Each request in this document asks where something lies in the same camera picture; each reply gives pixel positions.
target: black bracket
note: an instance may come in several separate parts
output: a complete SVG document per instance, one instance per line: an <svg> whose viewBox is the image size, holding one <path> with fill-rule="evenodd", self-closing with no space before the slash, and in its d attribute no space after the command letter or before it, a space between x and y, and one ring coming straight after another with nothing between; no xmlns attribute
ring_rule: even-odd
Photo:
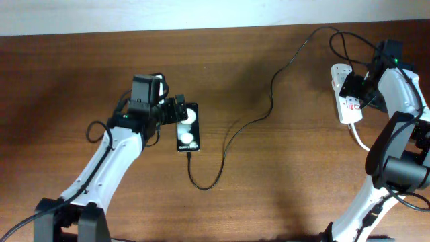
<svg viewBox="0 0 430 242"><path fill-rule="evenodd" d="M119 102L112 117L107 120L107 127L129 128L136 134L140 133L144 148L159 126L188 118L184 96L166 98L168 94L169 86L163 74L135 75L131 98ZM127 112L122 113L126 104L128 104Z"/></svg>
<svg viewBox="0 0 430 242"><path fill-rule="evenodd" d="M62 200L43 198L36 213L54 208ZM77 223L78 234L64 233L62 227ZM34 242L111 242L108 223L103 209L95 203L85 207L69 204L34 221Z"/></svg>
<svg viewBox="0 0 430 242"><path fill-rule="evenodd" d="M372 62L366 65L369 71L368 78L365 80L360 75L350 73L342 85L339 96L346 97L348 95L360 99L361 109L370 106L387 112L385 100L378 90L378 83L385 70L394 67L394 65L384 56L391 58L401 69L413 71L414 66L401 61L402 42L385 40L378 43L377 47L380 51L375 51Z"/></svg>
<svg viewBox="0 0 430 242"><path fill-rule="evenodd" d="M386 182L399 192L413 192L430 185L430 168L426 161L429 152L428 124L411 124L403 130L385 149L391 136L407 122L413 119L412 114L395 112L375 143L372 145L365 161L365 172L372 177L375 188L381 188ZM415 146L421 153L406 150L406 145L415 140ZM380 177L379 165L383 166L384 180Z"/></svg>
<svg viewBox="0 0 430 242"><path fill-rule="evenodd" d="M320 233L318 242L336 242L331 234L333 222L330 222L324 232Z"/></svg>

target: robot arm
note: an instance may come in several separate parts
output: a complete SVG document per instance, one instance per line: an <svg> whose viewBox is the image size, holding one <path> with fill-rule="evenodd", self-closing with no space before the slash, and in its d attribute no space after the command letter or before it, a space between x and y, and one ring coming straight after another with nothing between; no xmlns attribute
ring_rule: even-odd
<svg viewBox="0 0 430 242"><path fill-rule="evenodd" d="M121 127L114 127L110 131L113 138L112 150L87 186L86 191L75 198L71 204L86 206L88 203L93 202L106 213L109 202L125 172L133 161L139 157L141 152L143 152L142 144L145 141L140 134L132 132L129 128ZM88 179L105 150L109 148L108 145L109 136L105 133L98 150L86 168L84 168L73 184L61 194L61 198L67 200L75 194L82 183Z"/></svg>
<svg viewBox="0 0 430 242"><path fill-rule="evenodd" d="M58 200L43 198L36 207L36 214L44 215L34 221L35 242L113 241L105 214L125 172L143 152L147 140L156 130L159 132L160 125L188 118L183 95L166 98L168 92L169 86L160 73L134 76L131 98L118 102L86 168ZM126 104L127 112L123 113ZM71 224L78 225L77 235L62 232L62 227Z"/></svg>
<svg viewBox="0 0 430 242"><path fill-rule="evenodd" d="M430 135L430 111L419 88L418 75L408 70L404 70L404 72L411 78L412 85L418 91L418 97L397 68L385 68L382 72L383 74L378 77L375 77L377 76L375 71L372 73L374 78L369 81L377 84L378 92L375 93L380 93L380 97L385 104L380 109L388 112L390 121L368 153L365 165L368 175L364 185L343 216L328 227L329 234L331 234L329 241L366 241L384 215L398 203L398 200L393 198L384 187L384 182L386 182L386 186L390 186L392 190L398 192L413 192L415 189L424 189L430 184L429 146L428 144L427 146L422 144L422 138L427 137L428 141L428 136ZM339 83L338 87L345 87L345 97L352 96L366 101L366 95L362 95L359 91L348 91L355 85L353 79L348 80L346 78L342 79L342 81L344 82ZM360 81L360 84L367 85L364 81ZM420 107L417 98L421 99L424 107L421 117L415 124L400 132L388 144L388 140L401 126L419 114ZM410 140L415 141L415 145L423 151L421 153L406 151L406 145ZM379 164L382 156L383 161L385 161L383 167L384 179L379 174Z"/></svg>

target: white plastic object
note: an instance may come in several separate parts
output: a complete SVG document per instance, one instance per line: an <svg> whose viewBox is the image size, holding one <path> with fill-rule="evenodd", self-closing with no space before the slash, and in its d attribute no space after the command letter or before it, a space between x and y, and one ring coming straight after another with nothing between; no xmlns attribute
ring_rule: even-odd
<svg viewBox="0 0 430 242"><path fill-rule="evenodd" d="M189 144L194 140L194 136L193 134L186 132L185 134L181 135L179 140L181 140L181 142L184 144Z"/></svg>
<svg viewBox="0 0 430 242"><path fill-rule="evenodd" d="M361 228L363 218L366 214L381 201L384 196L389 195L385 188L376 189L372 182L372 177L366 176L361 190L347 211L336 220L331 229L334 241L353 242L357 236L357 230ZM389 198L385 201L381 213L375 222L363 229L358 242L365 242L372 230L378 225L387 212L398 203L396 198Z"/></svg>
<svg viewBox="0 0 430 242"><path fill-rule="evenodd" d="M184 121L181 121L182 124L192 124L194 123L194 121L196 121L196 118L197 118L196 112L191 108L187 108L187 115L188 115L188 118Z"/></svg>
<svg viewBox="0 0 430 242"><path fill-rule="evenodd" d="M105 214L108 211L110 200L122 177L142 152L142 138L140 134L136 134L128 128L120 127L115 127L110 131L112 133L112 146L114 149L108 153L103 164L89 183L87 192L83 192L71 202L71 204L79 206L86 206L88 203L94 202L97 204L97 207L104 210ZM105 132L98 150L79 177L61 194L62 198L70 198L76 193L94 170L108 145L109 136Z"/></svg>
<svg viewBox="0 0 430 242"><path fill-rule="evenodd" d="M340 97L339 93L346 77L352 68L346 64L335 64L331 67L331 86L335 92L337 113L339 114L339 121L342 124L353 124L363 119L363 114L360 109L360 102L355 97Z"/></svg>
<svg viewBox="0 0 430 242"><path fill-rule="evenodd" d="M163 78L163 76L162 76L162 75L156 75L155 77L158 77L158 78L160 78L160 79L162 79L162 78ZM162 83L160 83L160 91L159 91L159 95L160 95L160 96L162 96L163 94L164 94L163 84L162 84ZM159 101L159 104L163 104L163 103L164 103L164 100Z"/></svg>
<svg viewBox="0 0 430 242"><path fill-rule="evenodd" d="M360 137L358 136L357 130L355 129L355 124L349 124L351 127L352 133L354 134L355 140L357 143L366 151L370 151L369 147L367 147L363 142L361 141Z"/></svg>
<svg viewBox="0 0 430 242"><path fill-rule="evenodd" d="M185 134L186 132L190 132L191 130L191 124L182 124L177 123L177 138L181 138L182 134Z"/></svg>
<svg viewBox="0 0 430 242"><path fill-rule="evenodd" d="M425 103L423 94L419 88L419 76L412 71L403 70L412 79L412 83L418 91L423 102L424 112L421 120L430 122L430 111ZM406 112L414 116L418 114L418 101L412 92L410 85L406 82L402 73L397 68L386 69L378 83L379 92L384 96L387 106L388 115L391 116L396 112Z"/></svg>

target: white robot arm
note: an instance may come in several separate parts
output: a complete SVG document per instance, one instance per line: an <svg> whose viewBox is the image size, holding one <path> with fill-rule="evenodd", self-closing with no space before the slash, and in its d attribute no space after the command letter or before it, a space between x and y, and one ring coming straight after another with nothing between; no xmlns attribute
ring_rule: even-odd
<svg viewBox="0 0 430 242"><path fill-rule="evenodd" d="M109 202L122 177L133 161L141 154L144 141L140 134L132 132L129 128L122 127L114 127L110 132L113 138L112 150L87 186L86 191L75 198L71 204L86 206L88 203L93 202L106 213ZM105 133L98 150L86 168L75 182L61 194L61 198L67 200L75 194L82 186L82 183L88 179L105 150L109 148L108 146L109 136Z"/></svg>
<svg viewBox="0 0 430 242"><path fill-rule="evenodd" d="M345 77L349 74L349 71L347 71L346 74L342 75L342 73L345 73L343 72L344 69L350 70L349 66L345 64L333 65L331 69L333 88L335 88L336 85L338 85L339 89L343 86ZM420 120L428 122L430 120L430 112L429 109L426 107L424 97L421 93L421 90L419 89L419 77L412 71L405 70L405 72L412 79L413 85L417 88L420 94L421 101L425 106L423 115L420 117ZM419 107L416 97L414 96L412 89L406 83L406 80L398 69L386 69L378 83L378 90L385 99L386 107L388 109L388 115L390 118L394 115L396 111L409 113L414 116L418 114L417 110L419 109ZM350 97L339 97L339 92L336 91L337 90L335 89L339 117L342 118L344 121L346 120L346 122L344 123L348 123L351 120L357 119L357 117L361 119L361 110L359 111L359 114L357 114L358 111L355 108L350 109L347 105L348 99ZM333 240L355 241L358 235L358 230L363 227L363 219L365 218L365 216L375 207L375 205L380 203L383 198L387 197L388 195L389 193L386 188L375 188L374 183L372 181L372 177L370 175L367 175L364 181L364 185L362 186L358 195L355 197L351 206L348 208L345 214L341 216L341 218L339 218L333 223ZM378 211L378 214L375 214L375 221L370 226L361 229L359 233L359 239L356 241L366 241L369 234L382 220L384 215L397 203L398 200L395 198L389 198L387 201L384 201L382 205L382 210Z"/></svg>

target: wooden tabletop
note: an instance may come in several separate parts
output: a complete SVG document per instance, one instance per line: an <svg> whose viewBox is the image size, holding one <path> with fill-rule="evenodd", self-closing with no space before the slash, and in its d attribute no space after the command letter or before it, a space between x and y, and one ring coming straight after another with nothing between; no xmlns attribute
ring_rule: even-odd
<svg viewBox="0 0 430 242"><path fill-rule="evenodd" d="M201 151L193 174L208 185L223 145L269 108L269 82L320 25L215 30L65 34L0 38L0 233L31 215L41 198L57 198L98 145L85 140L106 121L134 74L162 72L170 94L185 94L200 112ZM373 43L404 42L430 101L430 22L335 24ZM175 125L145 149L125 174L107 212L112 237L136 241L258 241L316 235L339 218L359 191L366 152L339 123L330 68L343 63L322 30L275 81L271 116L233 142L224 173L210 191L187 176ZM341 51L340 41L335 47ZM351 58L373 51L347 38ZM364 75L363 67L356 65ZM363 111L357 129L371 145L388 115ZM430 196L430 190L420 193ZM428 241L430 216L394 207L373 235ZM10 241L31 241L32 225Z"/></svg>

